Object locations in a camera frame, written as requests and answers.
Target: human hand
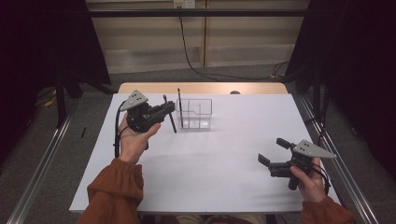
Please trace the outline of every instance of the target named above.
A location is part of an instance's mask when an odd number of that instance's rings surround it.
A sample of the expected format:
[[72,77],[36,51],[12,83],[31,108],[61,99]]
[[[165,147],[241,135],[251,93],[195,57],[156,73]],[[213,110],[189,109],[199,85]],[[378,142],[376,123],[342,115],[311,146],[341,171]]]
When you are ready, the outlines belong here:
[[[320,158],[314,158],[313,163],[315,164],[313,168],[320,171]],[[310,203],[319,203],[326,198],[323,180],[320,174],[311,172],[311,174],[308,176],[297,166],[291,166],[290,170],[297,178],[300,179],[298,189],[300,190],[304,201]]]
[[[119,132],[128,127],[126,114],[119,126]],[[120,135],[121,153],[119,159],[136,164],[140,156],[145,151],[149,138],[156,134],[161,128],[160,123],[154,124],[146,133],[136,133],[130,128],[126,128]]]

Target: gray floor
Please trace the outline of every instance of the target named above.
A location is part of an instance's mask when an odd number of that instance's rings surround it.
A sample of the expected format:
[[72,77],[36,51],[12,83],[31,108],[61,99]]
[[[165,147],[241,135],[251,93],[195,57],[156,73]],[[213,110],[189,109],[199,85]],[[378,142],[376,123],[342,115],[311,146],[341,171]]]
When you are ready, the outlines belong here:
[[[271,75],[271,65],[233,66],[200,69],[211,74],[264,78]],[[244,81],[244,79],[212,76],[221,81]],[[190,69],[143,72],[134,74],[111,75],[112,85],[116,90],[123,82],[138,81],[213,81],[199,76]],[[258,81],[274,81],[272,78]],[[89,86],[82,85],[84,95],[79,100],[67,98],[67,107],[77,105],[70,125],[64,134],[56,153],[50,161],[49,169],[43,174],[44,179],[38,186],[34,200],[28,206],[28,213],[21,219],[24,223],[74,223],[79,215],[68,212],[68,207],[77,190],[79,179],[97,137],[104,116],[111,101],[105,95]],[[304,119],[308,119],[296,94],[294,83],[287,84]],[[48,99],[48,95],[37,99],[39,103]],[[24,193],[35,169],[46,153],[57,123],[56,103],[50,107],[37,106],[32,123],[27,128],[21,141],[3,164],[0,176],[0,223],[6,223],[13,209]],[[378,223],[394,223],[396,213],[396,181],[387,173],[371,155],[366,143],[351,131],[352,125],[344,117],[337,104],[330,101],[326,123],[327,131],[340,152],[349,172],[360,187],[364,197],[375,213]],[[313,139],[317,134],[312,124],[307,129]],[[331,164],[326,164],[334,187],[344,205],[357,216],[357,223],[364,223],[356,209],[355,202],[348,196],[343,182]],[[298,214],[276,217],[279,223],[301,223]]]

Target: transparent container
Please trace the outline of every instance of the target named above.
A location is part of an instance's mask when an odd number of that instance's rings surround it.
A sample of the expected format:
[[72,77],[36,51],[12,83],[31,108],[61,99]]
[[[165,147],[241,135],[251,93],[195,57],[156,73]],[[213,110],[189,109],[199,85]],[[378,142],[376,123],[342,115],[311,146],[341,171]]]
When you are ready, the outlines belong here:
[[177,121],[181,129],[210,129],[211,99],[177,99]]

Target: orange jacket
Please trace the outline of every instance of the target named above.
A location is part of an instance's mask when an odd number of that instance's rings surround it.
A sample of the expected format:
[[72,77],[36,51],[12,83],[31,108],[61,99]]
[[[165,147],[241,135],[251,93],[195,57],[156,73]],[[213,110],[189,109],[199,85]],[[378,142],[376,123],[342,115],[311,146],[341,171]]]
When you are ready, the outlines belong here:
[[[137,224],[143,200],[142,166],[114,159],[88,186],[90,204],[78,223]],[[328,197],[320,203],[303,202],[303,223],[353,223],[353,214]]]

